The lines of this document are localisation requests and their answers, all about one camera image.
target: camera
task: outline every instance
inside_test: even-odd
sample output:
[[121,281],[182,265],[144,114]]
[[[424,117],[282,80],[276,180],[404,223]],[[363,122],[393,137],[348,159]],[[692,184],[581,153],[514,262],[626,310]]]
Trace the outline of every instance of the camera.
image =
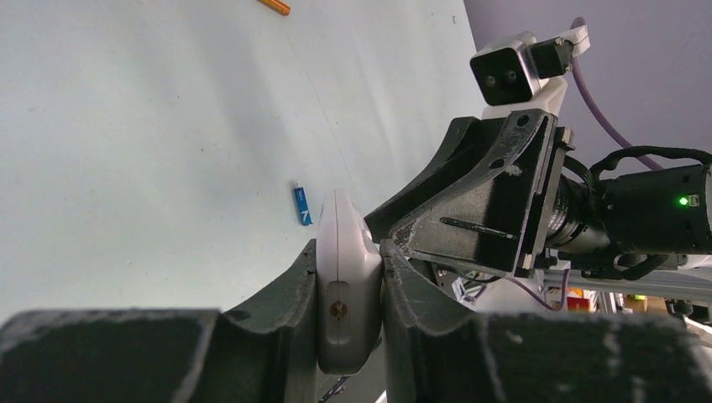
[[546,84],[530,51],[531,32],[513,35],[482,49],[469,62],[484,100],[492,106],[530,101]]

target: gray wall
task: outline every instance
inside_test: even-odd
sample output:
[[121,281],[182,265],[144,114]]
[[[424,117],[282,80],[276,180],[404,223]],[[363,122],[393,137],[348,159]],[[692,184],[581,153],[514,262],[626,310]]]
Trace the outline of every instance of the gray wall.
[[[549,39],[577,16],[589,25],[591,49],[579,59],[594,100],[633,144],[712,152],[712,2],[705,0],[464,0],[478,48],[521,31]],[[573,78],[561,121],[573,129],[590,165],[617,149],[581,99]],[[663,166],[679,163],[658,161]],[[636,162],[621,172],[638,171]]]

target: screw hole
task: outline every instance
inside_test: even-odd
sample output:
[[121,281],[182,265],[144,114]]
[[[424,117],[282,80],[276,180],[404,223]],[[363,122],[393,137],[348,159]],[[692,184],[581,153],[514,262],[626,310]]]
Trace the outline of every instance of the screw hole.
[[522,115],[521,118],[518,118],[516,120],[516,125],[519,127],[522,127],[525,124],[527,124],[528,122],[529,122],[529,115]]
[[249,317],[251,316],[247,311],[229,311],[227,312],[227,314],[230,315],[230,317],[237,322],[249,319]]
[[498,159],[496,159],[496,160],[494,160],[494,161],[492,161],[492,162],[489,163],[489,167],[490,167],[492,170],[496,170],[497,168],[501,168],[501,167],[503,167],[503,166],[505,166],[505,161],[504,161],[503,159],[501,159],[501,158],[498,158]]

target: scratch mark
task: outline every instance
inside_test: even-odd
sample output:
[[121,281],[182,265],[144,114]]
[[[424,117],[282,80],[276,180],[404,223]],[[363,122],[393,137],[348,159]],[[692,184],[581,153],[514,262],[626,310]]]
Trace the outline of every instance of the scratch mark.
[[[307,70],[304,67],[304,64],[301,62],[301,59],[299,55],[296,53],[296,49],[294,49],[294,45],[291,43],[291,39],[289,35],[285,31],[284,26],[280,26],[282,30],[282,34],[285,35],[285,38],[287,38],[287,42],[290,45],[291,51],[294,52],[294,56],[296,57],[296,61],[299,63],[299,66],[304,70],[306,73],[306,78],[309,81],[309,85],[311,85],[311,89],[314,91],[314,95],[317,97],[317,102],[319,103],[319,108],[322,110],[322,114],[324,115],[324,120],[327,121],[327,126],[329,127],[329,131],[332,134],[332,138],[334,140],[334,143],[336,144],[336,149],[338,150],[338,154],[341,157],[341,161],[343,162],[343,168],[346,170],[346,175],[348,176],[348,181],[351,183],[351,188],[356,189],[356,186],[353,184],[353,178],[351,177],[351,171],[348,170],[348,165],[346,164],[346,159],[343,157],[343,151],[341,150],[341,147],[338,145],[338,141],[336,138],[336,134],[334,134],[332,124],[329,122],[329,118],[327,116],[327,111],[324,109],[324,105],[322,104],[322,99],[319,97],[319,92],[317,91],[317,88],[314,86],[314,81],[312,81],[312,77],[309,76],[309,70]],[[361,206],[361,203],[359,202],[359,196],[356,195],[356,193],[353,193],[353,198],[356,199],[356,204]]]

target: black metal bracket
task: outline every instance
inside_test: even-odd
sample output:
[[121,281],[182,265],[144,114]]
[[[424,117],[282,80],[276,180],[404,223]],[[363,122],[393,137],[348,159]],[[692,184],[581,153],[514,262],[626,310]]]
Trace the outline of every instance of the black metal bracket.
[[541,110],[454,119],[425,170],[370,213],[374,240],[463,273],[529,269],[543,251],[573,134]]

